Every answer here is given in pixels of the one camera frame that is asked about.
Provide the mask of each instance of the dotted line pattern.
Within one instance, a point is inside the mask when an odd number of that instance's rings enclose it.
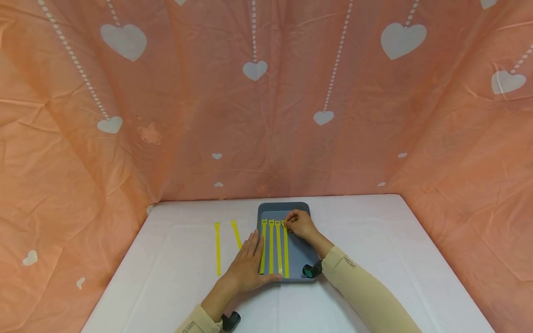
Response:
[[[520,68],[520,65],[522,65],[524,63],[524,61],[529,57],[529,54],[533,52],[533,45],[531,45],[529,47],[529,49],[526,51],[526,53],[522,56],[522,59],[520,59],[518,61],[518,63],[516,65],[514,65],[514,69],[511,70],[511,73],[514,74],[516,73],[516,70]]]
[[[109,10],[111,11],[111,14],[113,15],[115,24],[117,25],[117,27],[120,27],[120,22],[118,21],[117,12],[115,11],[115,7],[111,3],[111,0],[107,0],[107,5],[109,6]]]
[[[39,5],[41,5],[41,8],[43,12],[45,13],[46,17],[52,24],[52,27],[54,27],[55,32],[59,35],[59,39],[63,42],[63,45],[68,51],[68,54],[70,55],[70,58],[72,59],[74,65],[78,69],[80,75],[82,76],[83,81],[85,82],[85,85],[87,86],[87,89],[91,92],[94,102],[96,105],[100,108],[100,111],[102,112],[103,116],[106,118],[106,120],[109,120],[109,115],[107,114],[106,110],[104,109],[102,102],[100,102],[100,99],[98,98],[97,94],[94,91],[93,86],[91,85],[91,82],[89,81],[89,78],[87,78],[87,74],[85,73],[85,70],[83,69],[82,65],[79,64],[78,58],[74,54],[74,51],[72,50],[72,47],[68,44],[67,39],[63,35],[63,31],[59,28],[59,25],[57,24],[56,20],[54,19],[54,16],[49,12],[48,7],[46,7],[43,0],[37,1]]]
[[[257,20],[255,19],[256,17],[256,12],[255,12],[255,0],[252,0],[252,44],[254,45],[254,62],[257,63],[257,45],[255,45],[255,28],[257,28]]]
[[[413,19],[413,14],[416,12],[416,8],[418,7],[418,2],[420,0],[415,0],[415,3],[413,4],[413,9],[411,9],[411,14],[407,16],[407,22],[405,22],[405,26],[408,26],[411,24],[411,20]]]
[[[344,44],[344,39],[346,37],[346,29],[348,28],[348,22],[350,21],[350,13],[352,12],[352,6],[353,6],[353,0],[350,0],[350,4],[348,5],[348,13],[346,14],[346,18],[344,20],[344,27],[342,29],[341,43],[338,46],[337,59],[335,59],[335,67],[333,68],[332,77],[329,81],[329,89],[328,89],[328,94],[326,95],[326,102],[324,102],[323,112],[326,112],[328,108],[328,104],[329,104],[329,97],[332,94],[333,82],[335,81],[335,76],[337,75],[337,66],[338,66],[339,60],[341,59],[342,45]]]

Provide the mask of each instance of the white table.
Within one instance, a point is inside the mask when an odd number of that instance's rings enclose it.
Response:
[[[213,224],[221,222],[224,272],[263,202],[304,201],[318,229],[381,280],[423,332],[494,332],[398,195],[186,201],[158,204],[82,333],[172,333],[216,276]],[[276,284],[236,300],[235,332],[368,332],[326,280]]]

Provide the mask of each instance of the arm sleeve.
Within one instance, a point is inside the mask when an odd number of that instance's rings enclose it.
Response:
[[[221,329],[222,320],[215,323],[198,305],[175,333],[219,333]]]
[[[372,333],[422,332],[387,287],[339,248],[332,248],[322,261],[322,272]]]

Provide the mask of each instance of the gray tray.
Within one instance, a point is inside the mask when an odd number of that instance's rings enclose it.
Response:
[[[278,242],[281,244],[281,261],[282,261],[282,282],[311,282],[314,279],[306,277],[302,273],[304,265],[313,266],[319,259],[317,252],[305,240],[292,233],[287,233],[288,257],[289,257],[289,275],[285,274],[285,236],[284,228],[281,224],[279,226],[280,238],[277,237],[276,226],[272,227],[272,235],[270,234],[270,220],[282,221],[287,214],[293,209],[300,209],[306,211],[309,215],[309,205],[304,202],[272,202],[260,204],[257,211],[257,229],[262,234],[262,221],[266,220],[265,227],[265,251],[264,251],[264,273],[269,273],[270,268],[270,238],[272,237],[273,249],[273,273],[280,273],[278,271]]]

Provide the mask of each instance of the white heart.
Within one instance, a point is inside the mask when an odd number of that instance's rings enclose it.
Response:
[[[109,47],[131,61],[137,60],[146,48],[146,36],[134,25],[103,25],[100,35]]]
[[[334,116],[335,115],[331,111],[324,111],[324,112],[318,111],[317,113],[314,114],[313,119],[315,123],[322,126],[323,124],[332,120]]]
[[[480,0],[480,1],[481,1],[481,7],[483,7],[483,9],[492,7],[498,2],[498,0]]]
[[[404,27],[400,23],[392,23],[381,34],[381,46],[387,56],[394,60],[419,47],[425,39],[425,26]]]
[[[78,287],[79,290],[82,289],[83,282],[85,282],[85,278],[81,278],[78,281],[76,281],[76,286]]]
[[[26,256],[26,258],[24,258],[22,260],[22,264],[24,266],[29,266],[29,265],[33,265],[37,262],[37,251],[35,250],[31,250],[30,252],[28,252],[28,255]]]
[[[98,122],[97,127],[102,132],[106,133],[117,133],[120,127],[122,126],[122,118],[114,116],[109,120],[101,120]]]
[[[492,75],[492,91],[497,94],[504,94],[517,90],[526,84],[524,75],[511,75],[506,70],[501,70]]]
[[[247,62],[243,66],[244,75],[253,81],[259,80],[266,73],[268,65],[264,61],[258,63]]]

